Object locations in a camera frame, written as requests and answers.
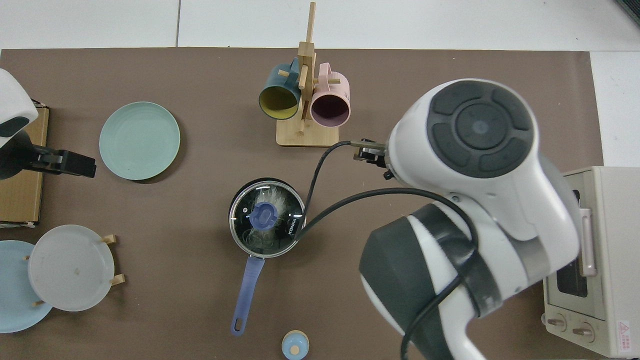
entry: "robot arm on left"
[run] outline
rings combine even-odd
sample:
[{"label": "robot arm on left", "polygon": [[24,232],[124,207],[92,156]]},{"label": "robot arm on left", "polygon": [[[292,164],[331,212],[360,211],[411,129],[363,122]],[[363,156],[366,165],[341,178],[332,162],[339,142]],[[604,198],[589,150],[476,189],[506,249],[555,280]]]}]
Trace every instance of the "robot arm on left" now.
[{"label": "robot arm on left", "polygon": [[0,69],[0,180],[22,170],[95,176],[95,159],[67,150],[33,145],[24,127],[38,117],[18,81]]}]

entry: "oven knob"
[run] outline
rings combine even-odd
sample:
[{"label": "oven knob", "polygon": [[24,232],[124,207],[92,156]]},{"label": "oven knob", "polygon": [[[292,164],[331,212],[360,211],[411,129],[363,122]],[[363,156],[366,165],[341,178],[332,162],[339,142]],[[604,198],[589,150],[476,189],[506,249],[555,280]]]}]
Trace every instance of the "oven knob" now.
[{"label": "oven knob", "polygon": [[593,327],[587,322],[583,322],[578,329],[574,329],[573,333],[576,335],[584,336],[585,339],[587,339],[587,341],[590,343],[596,340],[595,331],[593,331]]},{"label": "oven knob", "polygon": [[566,320],[562,314],[556,314],[555,317],[547,319],[547,324],[555,326],[560,331],[566,331]]}]

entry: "blue pot handle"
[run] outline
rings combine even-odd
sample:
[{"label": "blue pot handle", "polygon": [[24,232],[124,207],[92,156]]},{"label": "blue pot handle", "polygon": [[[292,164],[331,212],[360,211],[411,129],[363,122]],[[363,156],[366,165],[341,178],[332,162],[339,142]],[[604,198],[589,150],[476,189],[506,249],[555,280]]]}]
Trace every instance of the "blue pot handle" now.
[{"label": "blue pot handle", "polygon": [[258,276],[260,276],[260,271],[262,271],[263,266],[264,259],[249,256],[246,260],[234,320],[231,322],[231,333],[235,336],[240,336],[244,333],[246,320],[249,317],[249,309],[251,308],[251,300],[253,299],[253,291],[255,290],[255,284],[258,282]]}]

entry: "pink mug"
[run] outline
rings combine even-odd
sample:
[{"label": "pink mug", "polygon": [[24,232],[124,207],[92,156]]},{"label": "pink mug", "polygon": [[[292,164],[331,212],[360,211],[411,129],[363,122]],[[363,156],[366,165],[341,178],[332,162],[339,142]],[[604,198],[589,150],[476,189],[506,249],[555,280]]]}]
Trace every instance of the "pink mug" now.
[{"label": "pink mug", "polygon": [[[340,83],[329,83],[331,79],[339,79]],[[309,108],[311,118],[324,127],[341,126],[349,120],[349,81],[341,73],[331,71],[329,63],[320,64],[318,84],[314,87]]]}]

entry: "blue mug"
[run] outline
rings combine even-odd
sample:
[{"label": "blue mug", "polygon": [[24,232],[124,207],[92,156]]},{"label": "blue mug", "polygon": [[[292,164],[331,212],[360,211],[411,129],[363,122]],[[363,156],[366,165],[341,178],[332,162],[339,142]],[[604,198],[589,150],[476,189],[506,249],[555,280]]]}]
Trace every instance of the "blue mug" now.
[{"label": "blue mug", "polygon": [[[288,72],[289,75],[279,75],[280,70]],[[299,74],[298,58],[294,58],[290,64],[279,64],[271,70],[267,83],[258,97],[260,109],[267,116],[277,120],[285,120],[298,112],[300,104]]]}]

